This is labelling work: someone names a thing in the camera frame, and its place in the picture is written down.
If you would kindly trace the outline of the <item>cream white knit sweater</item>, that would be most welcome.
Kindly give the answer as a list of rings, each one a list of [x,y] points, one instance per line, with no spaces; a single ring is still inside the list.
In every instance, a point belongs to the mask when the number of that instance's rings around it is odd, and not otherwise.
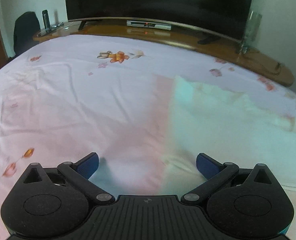
[[[166,134],[162,193],[183,194],[205,181],[196,157],[243,168],[266,164],[296,191],[296,117],[258,107],[245,93],[176,77]]]

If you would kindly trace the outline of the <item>pink floral bed sheet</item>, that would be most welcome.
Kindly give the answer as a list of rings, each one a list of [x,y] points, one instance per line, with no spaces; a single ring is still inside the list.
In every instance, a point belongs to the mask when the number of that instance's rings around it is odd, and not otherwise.
[[[91,182],[115,196],[192,190],[160,190],[176,77],[296,117],[291,90],[215,57],[120,37],[56,38],[0,70],[0,208],[30,163],[55,167],[91,152],[100,156]],[[295,209],[288,237],[296,239],[296,191],[284,189]],[[0,216],[0,239],[8,235]]]

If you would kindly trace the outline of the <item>brown wooden tv cabinet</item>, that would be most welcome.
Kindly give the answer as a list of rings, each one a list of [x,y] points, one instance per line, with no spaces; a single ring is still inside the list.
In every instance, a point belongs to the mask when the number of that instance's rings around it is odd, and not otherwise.
[[[295,81],[294,75],[286,66],[257,49],[250,48],[245,54],[239,54],[239,44],[225,37],[220,37],[218,40],[208,44],[201,44],[201,40],[208,36],[205,31],[191,30],[183,27],[174,26],[168,31],[128,27],[126,20],[91,20],[88,22],[66,22],[50,33],[39,31],[33,36],[33,39],[42,43],[53,38],[73,34],[116,36],[167,44],[204,53],[236,64],[285,87],[290,87]]]

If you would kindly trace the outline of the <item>chair with black jacket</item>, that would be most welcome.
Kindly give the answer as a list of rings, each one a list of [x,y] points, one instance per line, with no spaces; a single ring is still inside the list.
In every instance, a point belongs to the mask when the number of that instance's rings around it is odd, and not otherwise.
[[[38,44],[33,36],[40,30],[40,23],[35,12],[27,11],[17,18],[13,35],[16,57]]]

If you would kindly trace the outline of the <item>glass cylinder table lamp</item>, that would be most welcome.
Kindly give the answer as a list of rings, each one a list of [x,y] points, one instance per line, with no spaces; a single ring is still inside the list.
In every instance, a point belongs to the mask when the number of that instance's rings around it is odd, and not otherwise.
[[[256,11],[251,11],[245,26],[244,35],[239,45],[238,53],[245,54],[250,47],[251,42],[254,42],[261,24],[262,15]]]

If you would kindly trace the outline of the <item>silver set-top box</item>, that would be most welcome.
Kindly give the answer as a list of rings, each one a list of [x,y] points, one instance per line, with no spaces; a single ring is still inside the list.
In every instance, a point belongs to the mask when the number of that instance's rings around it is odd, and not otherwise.
[[[156,22],[127,21],[126,24],[128,27],[160,29],[160,30],[168,30],[168,31],[172,29],[172,26],[170,24],[156,23]]]

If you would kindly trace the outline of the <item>large black curved television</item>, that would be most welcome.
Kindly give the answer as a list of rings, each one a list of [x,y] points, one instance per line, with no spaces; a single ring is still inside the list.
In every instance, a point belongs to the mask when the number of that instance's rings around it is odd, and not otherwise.
[[[68,20],[135,18],[170,22],[240,40],[252,0],[66,0]]]

